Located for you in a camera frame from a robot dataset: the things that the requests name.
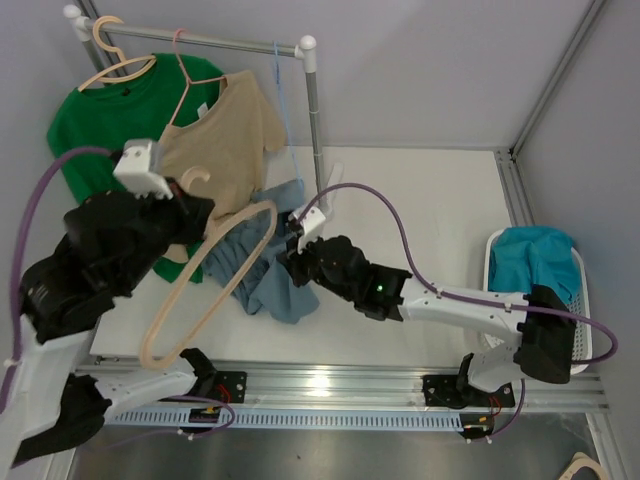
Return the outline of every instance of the teal cloth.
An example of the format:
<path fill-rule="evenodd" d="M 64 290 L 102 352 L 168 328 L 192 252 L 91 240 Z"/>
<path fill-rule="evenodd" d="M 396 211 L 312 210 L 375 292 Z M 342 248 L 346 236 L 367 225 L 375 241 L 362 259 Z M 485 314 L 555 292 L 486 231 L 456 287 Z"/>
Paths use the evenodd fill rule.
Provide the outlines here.
<path fill-rule="evenodd" d="M 555 228 L 507 228 L 491 247 L 489 290 L 531 293 L 533 285 L 546 285 L 570 304 L 582 285 L 572 246 L 571 237 Z"/>

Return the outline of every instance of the green t-shirt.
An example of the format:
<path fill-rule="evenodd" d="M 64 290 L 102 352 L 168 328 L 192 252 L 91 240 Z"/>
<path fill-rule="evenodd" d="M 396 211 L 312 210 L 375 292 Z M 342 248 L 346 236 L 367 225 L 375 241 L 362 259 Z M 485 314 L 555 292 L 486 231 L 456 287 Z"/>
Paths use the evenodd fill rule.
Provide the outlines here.
<path fill-rule="evenodd" d="M 47 142 L 55 157 L 83 145 L 117 150 L 134 138 L 158 140 L 169 123 L 184 92 L 185 78 L 173 54 L 158 53 L 156 64 L 144 75 L 125 83 L 107 84 L 103 88 L 74 89 L 58 110 Z M 195 81 L 223 74 L 209 61 L 183 55 L 182 60 Z M 216 102 L 219 82 L 193 85 L 178 113 L 175 125 L 183 127 L 198 119 L 198 108 Z M 124 190 L 113 176 L 111 160 L 100 155 L 81 155 L 62 167 L 62 173 L 78 203 L 94 193 Z M 160 259 L 154 270 L 165 280 L 173 281 L 182 265 Z M 192 281 L 202 281 L 198 269 Z"/>

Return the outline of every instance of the blue-gray cloth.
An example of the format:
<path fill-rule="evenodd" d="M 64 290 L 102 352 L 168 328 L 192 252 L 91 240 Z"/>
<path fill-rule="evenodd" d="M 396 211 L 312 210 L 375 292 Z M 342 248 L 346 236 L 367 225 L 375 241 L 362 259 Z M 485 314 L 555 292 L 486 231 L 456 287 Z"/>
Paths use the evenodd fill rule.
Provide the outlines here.
<path fill-rule="evenodd" d="M 252 195 L 252 201 L 262 200 L 273 200 L 278 213 L 286 214 L 303 205 L 303 188 L 298 180 L 292 180 Z M 264 236 L 269 217 L 268 212 L 261 212 L 232 229 L 205 257 L 204 273 L 226 285 Z M 287 270 L 276 261 L 276 255 L 286 249 L 289 238 L 285 235 L 285 220 L 284 215 L 278 215 L 276 233 L 234 289 L 233 296 L 249 315 L 264 309 L 276 320 L 297 323 L 318 308 L 319 302 L 308 285 L 295 287 Z"/>

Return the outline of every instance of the pink wire hanger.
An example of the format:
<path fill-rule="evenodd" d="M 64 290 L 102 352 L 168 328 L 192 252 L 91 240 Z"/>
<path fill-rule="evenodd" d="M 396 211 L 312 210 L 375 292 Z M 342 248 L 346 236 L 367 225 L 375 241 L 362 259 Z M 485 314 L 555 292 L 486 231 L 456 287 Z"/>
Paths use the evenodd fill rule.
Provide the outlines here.
<path fill-rule="evenodd" d="M 178 59 L 178 65 L 180 65 L 180 70 L 182 70 L 182 74 L 184 75 L 184 79 L 186 80 L 187 85 L 184 88 L 184 92 L 182 92 L 182 97 L 178 102 L 178 106 L 176 107 L 175 111 L 173 112 L 173 115 L 171 116 L 171 120 L 169 120 L 169 125 L 173 125 L 173 122 L 176 120 L 176 117 L 178 116 L 178 112 L 180 111 L 180 108 L 184 103 L 184 99 L 187 98 L 187 93 L 189 92 L 189 88 L 191 88 L 191 85 L 202 85 L 204 83 L 219 82 L 224 78 L 224 75 L 223 75 L 222 77 L 210 78 L 208 80 L 198 80 L 197 82 L 191 79 L 191 77 L 189 76 L 189 72 L 187 72 L 187 69 L 184 66 L 182 58 L 180 57 L 180 52 L 178 51 L 178 43 L 177 43 L 178 37 L 182 32 L 186 32 L 186 29 L 179 28 L 178 30 L 176 30 L 176 33 L 173 34 L 173 40 L 171 41 L 171 44 L 173 45 L 173 52 L 176 54 L 176 58 Z"/>

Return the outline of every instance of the clothing rack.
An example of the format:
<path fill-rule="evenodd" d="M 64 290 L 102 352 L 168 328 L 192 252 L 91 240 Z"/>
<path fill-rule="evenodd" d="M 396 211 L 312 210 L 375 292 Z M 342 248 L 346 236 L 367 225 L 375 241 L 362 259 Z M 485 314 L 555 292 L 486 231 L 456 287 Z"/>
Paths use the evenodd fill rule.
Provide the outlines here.
<path fill-rule="evenodd" d="M 97 71 L 102 71 L 104 65 L 98 54 L 98 50 L 93 43 L 91 30 L 95 20 L 82 15 L 82 12 L 75 5 L 64 7 L 64 16 L 69 19 L 71 25 L 82 42 L 91 62 Z M 109 23 L 101 27 L 101 31 L 115 35 L 127 35 L 130 37 L 152 38 L 156 40 L 171 41 L 174 31 L 160 28 L 134 27 L 127 24 Z M 205 45 L 207 47 L 226 48 L 229 50 L 241 50 L 245 52 L 264 53 L 275 55 L 274 45 L 269 42 L 248 42 L 242 40 L 227 40 L 210 37 L 207 35 L 196 35 L 193 33 L 183 33 L 178 38 L 178 42 L 192 45 Z M 309 122 L 311 126 L 311 142 L 313 145 L 313 164 L 316 175 L 316 188 L 321 191 L 326 187 L 324 158 L 322 155 L 322 140 L 320 137 L 319 109 L 318 109 L 318 83 L 317 83 L 317 62 L 316 62 L 317 42 L 311 35 L 305 35 L 297 45 L 278 44 L 278 55 L 292 57 L 302 61 L 307 84 L 307 99 L 309 101 Z M 326 205 L 324 199 L 320 200 L 321 207 Z"/>

